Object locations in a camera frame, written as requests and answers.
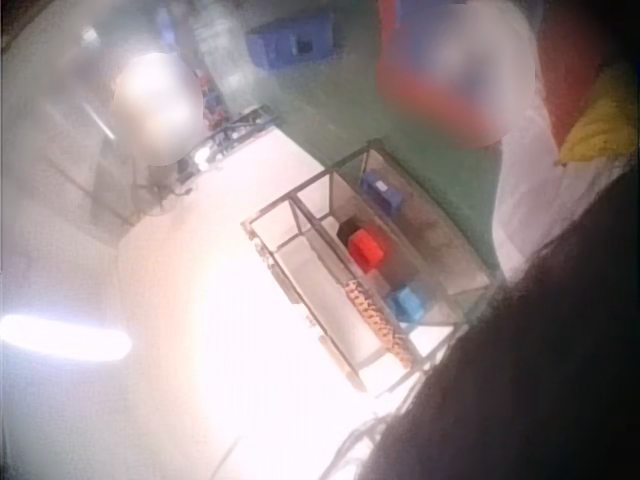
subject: yellow cloth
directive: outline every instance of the yellow cloth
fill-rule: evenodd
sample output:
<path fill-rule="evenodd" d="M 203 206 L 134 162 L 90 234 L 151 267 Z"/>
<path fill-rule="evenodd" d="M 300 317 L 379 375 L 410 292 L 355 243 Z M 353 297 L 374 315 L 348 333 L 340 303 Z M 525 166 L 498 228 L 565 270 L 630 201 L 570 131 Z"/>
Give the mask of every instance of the yellow cloth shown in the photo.
<path fill-rule="evenodd" d="M 613 66 L 598 77 L 589 106 L 560 148 L 560 163 L 588 162 L 637 148 L 636 77 L 623 66 Z"/>

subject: ceiling light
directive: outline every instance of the ceiling light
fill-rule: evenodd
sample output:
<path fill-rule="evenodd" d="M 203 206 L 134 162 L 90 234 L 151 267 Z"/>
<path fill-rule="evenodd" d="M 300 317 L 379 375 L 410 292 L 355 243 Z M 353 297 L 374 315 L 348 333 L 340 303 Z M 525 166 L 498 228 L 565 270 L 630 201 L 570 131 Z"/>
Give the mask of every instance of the ceiling light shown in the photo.
<path fill-rule="evenodd" d="M 6 315 L 0 322 L 0 338 L 34 352 L 87 362 L 120 360 L 131 350 L 131 340 L 121 331 L 31 315 Z"/>

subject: green floor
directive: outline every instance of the green floor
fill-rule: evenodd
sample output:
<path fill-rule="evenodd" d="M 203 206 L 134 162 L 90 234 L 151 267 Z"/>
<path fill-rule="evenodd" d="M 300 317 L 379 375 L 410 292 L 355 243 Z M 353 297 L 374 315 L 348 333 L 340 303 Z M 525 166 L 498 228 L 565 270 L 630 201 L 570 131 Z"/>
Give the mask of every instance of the green floor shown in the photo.
<path fill-rule="evenodd" d="M 285 133 L 326 165 L 371 138 L 382 138 L 451 216 L 487 266 L 497 267 L 491 214 L 499 161 L 485 152 L 452 147 L 435 129 L 393 112 L 378 96 L 374 69 L 379 30 L 374 1 L 336 3 L 337 56 L 278 72 L 263 72 L 251 65 L 244 32 L 294 12 L 301 2 L 254 0 L 234 6 L 209 1 L 199 6 L 194 30 L 233 112 L 255 104 L 273 107 L 282 117 Z"/>

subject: metal frame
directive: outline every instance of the metal frame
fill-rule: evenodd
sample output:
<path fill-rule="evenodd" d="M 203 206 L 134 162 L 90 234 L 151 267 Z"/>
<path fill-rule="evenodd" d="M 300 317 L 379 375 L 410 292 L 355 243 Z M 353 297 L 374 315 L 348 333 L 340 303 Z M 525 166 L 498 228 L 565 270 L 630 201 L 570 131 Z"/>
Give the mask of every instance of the metal frame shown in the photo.
<path fill-rule="evenodd" d="M 372 215 L 372 217 L 376 219 L 377 223 L 379 223 L 380 226 L 388 234 L 390 234 L 393 237 L 394 241 L 396 241 L 403 249 L 405 249 L 410 254 L 410 256 L 416 262 L 420 264 L 418 267 L 419 270 L 428 271 L 428 266 L 426 262 L 422 259 L 421 254 L 418 253 L 416 249 L 413 247 L 413 245 L 411 244 L 411 242 L 404 237 L 404 235 L 398 229 L 398 227 L 394 225 L 391 221 L 389 221 L 387 218 L 385 218 L 384 215 L 380 215 L 377 209 L 375 208 L 375 206 L 371 204 L 371 201 L 365 198 L 364 196 L 360 195 L 360 193 L 357 192 L 354 189 L 354 187 L 346 179 L 342 178 L 342 175 L 340 175 L 340 169 L 342 167 L 347 165 L 349 162 L 356 160 L 358 157 L 364 157 L 361 161 L 361 175 L 362 175 L 362 173 L 366 171 L 368 162 L 370 160 L 369 153 L 372 150 L 376 151 L 376 153 L 378 153 L 383 158 L 383 160 L 389 165 L 389 167 L 391 167 L 395 173 L 401 176 L 402 179 L 405 180 L 413 188 L 416 194 L 420 195 L 421 200 L 429 203 L 432 207 L 434 207 L 435 214 L 439 221 L 444 222 L 446 227 L 451 229 L 454 234 L 457 234 L 459 238 L 462 238 L 462 239 L 465 238 L 462 235 L 462 233 L 457 229 L 457 227 L 453 224 L 453 222 L 451 222 L 451 220 L 444 214 L 444 212 L 442 212 L 442 210 L 435 203 L 435 201 L 428 195 L 428 193 L 422 191 L 422 188 L 414 180 L 410 178 L 406 170 L 404 170 L 404 168 L 386 151 L 386 149 L 384 148 L 384 145 L 379 139 L 375 139 L 368 142 L 366 146 L 347 155 L 346 157 L 334 163 L 331 167 L 325 169 L 324 171 L 319 172 L 316 175 L 313 175 L 312 177 L 302 182 L 297 187 L 293 188 L 289 192 L 285 193 L 281 197 L 277 198 L 276 200 L 272 201 L 271 203 L 269 203 L 268 205 L 260 209 L 258 212 L 256 212 L 254 215 L 252 215 L 242 223 L 242 226 L 245 232 L 247 233 L 247 235 L 249 236 L 249 238 L 252 241 L 254 241 L 254 243 L 255 243 L 255 240 L 259 242 L 259 244 L 256 245 L 256 248 L 258 249 L 259 254 L 263 257 L 265 262 L 268 264 L 272 274 L 274 275 L 274 277 L 276 277 L 276 281 L 278 281 L 278 283 L 283 288 L 283 290 L 285 290 L 285 293 L 290 298 L 292 303 L 302 303 L 306 307 L 306 309 L 308 310 L 309 314 L 312 317 L 312 324 L 320 328 L 323 335 L 331 344 L 332 350 L 334 350 L 334 353 L 337 353 L 338 357 L 340 358 L 340 361 L 343 363 L 343 367 L 346 366 L 353 373 L 354 377 L 357 379 L 356 383 L 358 384 L 354 386 L 356 386 L 357 388 L 361 388 L 361 386 L 363 385 L 362 381 L 359 378 L 358 371 L 366 367 L 367 365 L 373 363 L 374 361 L 378 360 L 382 355 L 384 355 L 385 353 L 384 348 L 381 347 L 381 352 L 379 356 L 374 353 L 371 356 L 372 358 L 366 359 L 363 362 L 359 362 L 358 368 L 356 369 L 356 366 L 353 365 L 352 362 L 347 358 L 346 354 L 340 349 L 340 347 L 337 345 L 335 340 L 332 338 L 331 333 L 327 331 L 327 329 L 322 324 L 322 321 L 317 317 L 313 309 L 307 303 L 303 294 L 295 287 L 295 285 L 293 284 L 293 281 L 288 277 L 285 269 L 276 258 L 276 254 L 280 252 L 284 247 L 289 245 L 291 242 L 293 242 L 295 239 L 299 238 L 300 236 L 303 236 L 307 231 L 309 230 L 315 231 L 315 233 L 319 235 L 319 237 L 324 242 L 324 244 L 327 245 L 329 250 L 336 257 L 341 267 L 346 269 L 349 275 L 353 276 L 353 278 L 360 281 L 368 290 L 371 291 L 374 297 L 374 300 L 376 301 L 376 303 L 379 304 L 378 307 L 383 311 L 385 316 L 387 316 L 387 318 L 391 320 L 393 327 L 400 329 L 405 334 L 409 334 L 413 330 L 410 328 L 409 329 L 402 328 L 398 324 L 398 322 L 395 320 L 394 315 L 391 314 L 391 312 L 388 310 L 388 307 L 386 306 L 384 301 L 382 301 L 378 297 L 377 292 L 375 291 L 375 289 L 372 288 L 368 279 L 363 277 L 360 272 L 356 271 L 356 269 L 352 267 L 351 262 L 346 257 L 346 254 L 340 248 L 340 245 L 338 244 L 337 240 L 335 240 L 332 237 L 332 235 L 326 230 L 326 228 L 322 224 L 322 222 L 326 218 L 331 216 L 334 212 L 334 208 L 335 208 L 335 205 L 333 203 L 333 189 L 334 189 L 334 181 L 335 181 L 334 175 L 339 175 L 341 179 L 344 181 L 344 183 L 347 185 L 347 187 L 351 190 L 351 192 L 363 201 L 363 205 L 365 206 L 365 208 L 367 208 L 367 210 Z M 308 209 L 308 207 L 304 204 L 304 202 L 298 197 L 298 194 L 326 176 L 329 176 L 329 189 L 330 189 L 329 212 L 323 215 L 321 218 L 316 218 L 316 216 Z M 266 246 L 265 242 L 260 237 L 260 235 L 254 230 L 252 224 L 258 219 L 264 217 L 265 215 L 273 211 L 275 208 L 277 208 L 284 202 L 287 202 L 289 204 L 291 214 L 296 224 L 297 233 L 289 237 L 288 239 L 286 239 L 281 244 L 279 244 L 274 250 L 271 250 Z M 299 218 L 299 214 L 302 215 L 302 218 L 304 218 L 306 222 L 308 222 L 309 224 L 308 228 L 306 229 L 302 228 L 301 218 Z M 486 289 L 485 294 L 481 295 L 481 298 L 479 298 L 478 301 L 474 303 L 474 305 L 471 307 L 471 310 L 473 310 L 478 304 L 484 303 L 484 300 L 486 300 L 487 296 L 490 295 L 494 290 L 496 282 L 495 282 L 495 279 L 490 274 L 489 270 L 486 268 L 486 266 L 482 263 L 480 258 L 477 256 L 475 251 L 473 251 L 473 249 L 471 249 L 469 245 L 463 245 L 463 247 L 466 248 L 472 260 L 474 260 L 474 263 L 476 263 L 476 266 L 478 267 L 478 269 L 481 270 L 489 279 L 489 285 L 487 287 L 482 287 L 483 289 Z M 321 256 L 318 256 L 318 258 L 325 265 L 328 272 L 335 278 L 335 274 L 334 272 L 332 272 L 332 268 L 327 267 L 327 264 L 321 258 Z M 380 393 L 379 395 L 393 392 L 398 387 L 400 387 L 405 381 L 407 381 L 409 378 L 414 376 L 416 373 L 420 373 L 422 376 L 426 375 L 427 372 L 430 370 L 430 368 L 437 363 L 436 362 L 437 356 L 442 352 L 442 350 L 448 348 L 460 335 L 462 335 L 466 331 L 468 327 L 467 317 L 469 316 L 469 312 L 465 314 L 461 311 L 460 307 L 452 300 L 451 295 L 448 294 L 448 292 L 440 284 L 438 279 L 429 279 L 429 283 L 430 283 L 430 287 L 436 289 L 438 296 L 446 301 L 447 306 L 455 314 L 457 314 L 457 316 L 459 316 L 461 321 L 444 322 L 442 324 L 436 324 L 436 323 L 427 324 L 428 326 L 451 326 L 452 330 L 434 348 L 432 348 L 429 351 L 429 353 L 427 353 L 424 356 L 420 355 L 420 353 L 417 351 L 415 346 L 411 342 L 409 342 L 413 347 L 411 354 L 412 356 L 415 357 L 414 366 L 411 369 L 407 370 L 396 382 L 394 382 L 390 387 L 388 387 L 384 392 Z"/>

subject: blue container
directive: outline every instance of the blue container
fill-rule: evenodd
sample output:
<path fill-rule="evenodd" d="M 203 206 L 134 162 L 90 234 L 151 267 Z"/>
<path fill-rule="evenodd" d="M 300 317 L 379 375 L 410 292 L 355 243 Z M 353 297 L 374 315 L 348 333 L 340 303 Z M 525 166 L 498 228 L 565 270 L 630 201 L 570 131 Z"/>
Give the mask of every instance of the blue container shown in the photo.
<path fill-rule="evenodd" d="M 404 195 L 375 171 L 368 171 L 360 179 L 360 188 L 380 209 L 392 217 L 400 211 Z"/>
<path fill-rule="evenodd" d="M 427 302 L 408 286 L 391 292 L 385 303 L 402 323 L 420 323 L 427 313 Z"/>
<path fill-rule="evenodd" d="M 321 60 L 335 53 L 333 13 L 322 9 L 274 20 L 247 32 L 246 41 L 251 61 L 264 70 Z"/>

